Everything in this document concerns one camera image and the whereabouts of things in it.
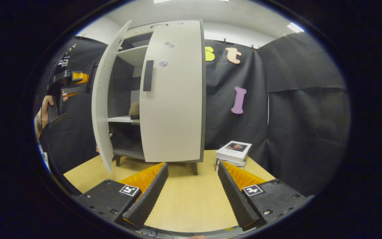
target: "hand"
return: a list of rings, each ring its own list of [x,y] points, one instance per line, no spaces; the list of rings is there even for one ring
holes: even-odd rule
[[[69,98],[67,97],[67,94],[63,91],[63,102],[66,102],[68,99]],[[38,112],[38,120],[42,122],[43,129],[50,121],[48,117],[48,103],[50,104],[50,106],[54,106],[53,97],[51,95],[47,95],[44,97],[44,100],[42,101],[42,107]]]
[[[190,239],[208,239],[206,236],[200,235],[200,236],[192,236]]]

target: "purple bone shape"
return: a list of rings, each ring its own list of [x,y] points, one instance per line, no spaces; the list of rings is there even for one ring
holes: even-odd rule
[[[244,95],[247,93],[247,90],[241,87],[235,87],[235,92],[237,93],[235,95],[235,104],[234,107],[231,109],[231,112],[234,114],[242,114],[243,111],[243,103],[244,103]]]

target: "cabinet door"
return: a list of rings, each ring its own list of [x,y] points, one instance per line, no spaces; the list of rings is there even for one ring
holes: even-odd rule
[[[200,20],[178,21],[153,32],[140,89],[141,139],[147,162],[203,158],[206,82],[202,38]]]
[[[107,95],[110,75],[114,60],[119,52],[119,46],[126,36],[131,20],[129,20],[117,33],[113,41],[107,46],[98,64],[95,73],[94,85],[91,99],[92,126],[94,128],[95,140],[106,169],[111,172],[113,146],[108,134]]]

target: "table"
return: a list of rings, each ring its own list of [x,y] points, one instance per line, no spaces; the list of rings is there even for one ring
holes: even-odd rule
[[[216,150],[204,151],[203,162],[197,163],[198,175],[194,175],[187,164],[168,163],[169,177],[145,225],[192,233],[237,226],[215,171],[215,155]],[[246,171],[267,181],[275,179],[250,157],[246,161]],[[112,172],[108,173],[101,157],[97,156],[66,172],[64,176],[84,193],[103,180],[118,182],[157,163],[122,157],[120,166],[116,166],[115,162],[112,164]]]

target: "cabinet leg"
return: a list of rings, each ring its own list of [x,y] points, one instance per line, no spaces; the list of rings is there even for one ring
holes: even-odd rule
[[[190,166],[191,166],[191,170],[193,172],[194,175],[198,175],[198,172],[197,172],[197,163],[196,162],[192,162],[190,163]]]
[[[113,159],[116,160],[116,166],[120,166],[120,156],[115,155],[115,156],[113,156]]]

